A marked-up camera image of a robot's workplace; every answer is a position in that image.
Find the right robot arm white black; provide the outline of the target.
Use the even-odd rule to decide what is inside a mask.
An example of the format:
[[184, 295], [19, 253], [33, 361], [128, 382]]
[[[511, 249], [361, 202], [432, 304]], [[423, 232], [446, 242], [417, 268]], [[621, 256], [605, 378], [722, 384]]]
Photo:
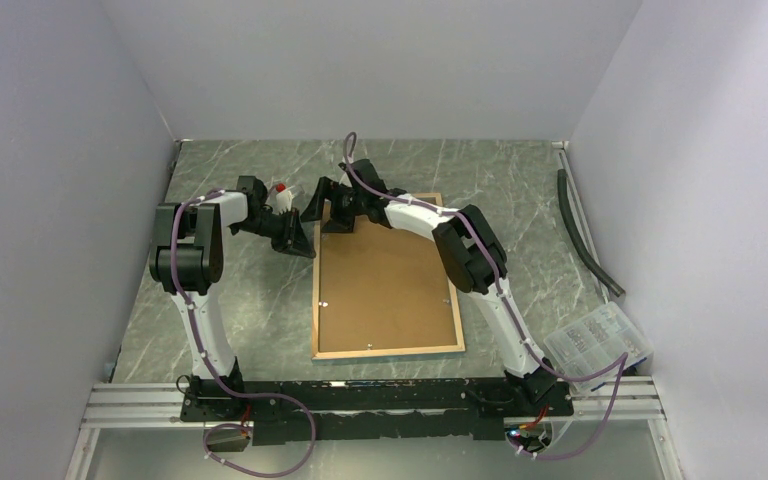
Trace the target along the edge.
[[402, 189], [389, 189], [368, 159], [346, 161], [340, 168], [348, 181], [320, 178], [300, 219], [319, 221], [328, 210], [324, 229], [351, 233], [356, 219], [364, 216], [433, 242], [448, 280], [476, 303], [494, 336], [512, 384], [512, 406], [524, 415], [537, 413], [557, 378], [548, 371], [546, 355], [516, 306], [507, 254], [481, 210], [474, 205], [435, 205]]

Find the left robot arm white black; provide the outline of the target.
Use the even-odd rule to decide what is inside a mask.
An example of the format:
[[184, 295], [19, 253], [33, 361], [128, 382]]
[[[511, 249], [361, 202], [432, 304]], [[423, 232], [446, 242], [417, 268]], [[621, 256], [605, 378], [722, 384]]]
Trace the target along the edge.
[[156, 209], [149, 272], [184, 324], [192, 355], [186, 397], [206, 401], [220, 419], [238, 417], [247, 401], [214, 290], [224, 271], [224, 234], [251, 233], [268, 239], [278, 253], [313, 258], [294, 205], [301, 192], [298, 186], [268, 187], [255, 176], [241, 176], [233, 189], [216, 188]]

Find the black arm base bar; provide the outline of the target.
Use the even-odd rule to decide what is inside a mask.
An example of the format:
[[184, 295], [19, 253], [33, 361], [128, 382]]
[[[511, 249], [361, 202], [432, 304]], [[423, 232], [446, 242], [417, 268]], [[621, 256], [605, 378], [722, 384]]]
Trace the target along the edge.
[[529, 402], [502, 377], [249, 381], [246, 398], [187, 399], [182, 419], [249, 422], [257, 446], [290, 441], [467, 436], [501, 440], [517, 419], [569, 417], [570, 388], [557, 381]]

